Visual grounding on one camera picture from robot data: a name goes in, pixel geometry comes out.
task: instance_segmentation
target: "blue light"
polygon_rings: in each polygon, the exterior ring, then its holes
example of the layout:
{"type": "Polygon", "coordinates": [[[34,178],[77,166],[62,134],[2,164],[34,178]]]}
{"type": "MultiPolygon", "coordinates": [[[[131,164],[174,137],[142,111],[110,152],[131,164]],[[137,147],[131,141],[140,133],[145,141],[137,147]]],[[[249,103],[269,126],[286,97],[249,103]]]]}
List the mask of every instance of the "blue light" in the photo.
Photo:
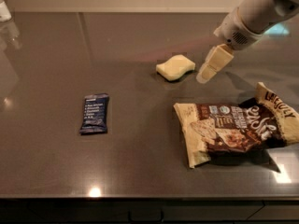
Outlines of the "blue light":
{"type": "Polygon", "coordinates": [[[283,24],[279,23],[268,29],[265,34],[287,36],[290,34],[290,31],[283,24]]]}

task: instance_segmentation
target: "white bottle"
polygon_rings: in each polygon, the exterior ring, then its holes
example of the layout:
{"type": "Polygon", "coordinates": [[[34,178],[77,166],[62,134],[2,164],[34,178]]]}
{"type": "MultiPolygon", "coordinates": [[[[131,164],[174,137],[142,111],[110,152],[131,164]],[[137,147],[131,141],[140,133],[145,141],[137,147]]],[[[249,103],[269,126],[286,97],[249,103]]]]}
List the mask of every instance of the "white bottle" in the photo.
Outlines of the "white bottle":
{"type": "Polygon", "coordinates": [[[7,8],[4,0],[0,0],[0,22],[8,21],[11,19],[11,14],[7,8]]]}

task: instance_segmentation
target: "white object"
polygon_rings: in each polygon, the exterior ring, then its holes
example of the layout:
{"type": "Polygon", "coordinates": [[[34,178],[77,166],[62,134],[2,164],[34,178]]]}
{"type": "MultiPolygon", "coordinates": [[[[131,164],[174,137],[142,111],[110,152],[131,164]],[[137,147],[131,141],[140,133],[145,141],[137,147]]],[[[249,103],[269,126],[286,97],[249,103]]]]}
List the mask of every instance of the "white object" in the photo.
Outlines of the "white object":
{"type": "Polygon", "coordinates": [[[0,0],[0,22],[8,21],[11,19],[11,14],[7,8],[4,0],[0,0]]]}
{"type": "Polygon", "coordinates": [[[179,79],[194,69],[195,63],[183,55],[173,56],[166,63],[156,65],[156,71],[169,81],[179,79]]]}
{"type": "Polygon", "coordinates": [[[222,44],[213,47],[206,56],[206,60],[197,74],[197,81],[202,84],[207,83],[233,58],[234,52],[227,45],[222,44]]]}
{"type": "Polygon", "coordinates": [[[245,49],[273,25],[299,12],[299,0],[244,0],[229,13],[215,35],[232,49],[245,49]]]}

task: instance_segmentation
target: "countertop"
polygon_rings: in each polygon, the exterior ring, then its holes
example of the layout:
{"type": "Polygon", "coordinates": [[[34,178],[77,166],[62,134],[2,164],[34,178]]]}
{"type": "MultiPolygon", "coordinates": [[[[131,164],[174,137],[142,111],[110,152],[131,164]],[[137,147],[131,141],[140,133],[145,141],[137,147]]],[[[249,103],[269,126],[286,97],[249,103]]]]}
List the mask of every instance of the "countertop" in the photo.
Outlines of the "countertop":
{"type": "Polygon", "coordinates": [[[0,198],[298,199],[298,145],[188,166],[174,103],[239,103],[261,81],[299,110],[297,17],[205,85],[196,72],[156,74],[175,54],[198,71],[224,16],[15,13],[1,24],[0,198]],[[80,135],[84,96],[101,92],[108,133],[80,135]]]}

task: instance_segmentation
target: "snack bag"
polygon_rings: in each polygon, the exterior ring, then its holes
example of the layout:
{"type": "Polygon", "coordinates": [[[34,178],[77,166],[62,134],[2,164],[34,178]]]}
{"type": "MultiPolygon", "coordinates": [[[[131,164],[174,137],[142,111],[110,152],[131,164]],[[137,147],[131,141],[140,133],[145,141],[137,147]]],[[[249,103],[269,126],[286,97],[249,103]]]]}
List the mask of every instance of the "snack bag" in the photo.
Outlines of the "snack bag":
{"type": "Polygon", "coordinates": [[[234,104],[175,104],[189,166],[223,153],[284,147],[299,142],[299,115],[258,83],[255,98],[234,104]]]}

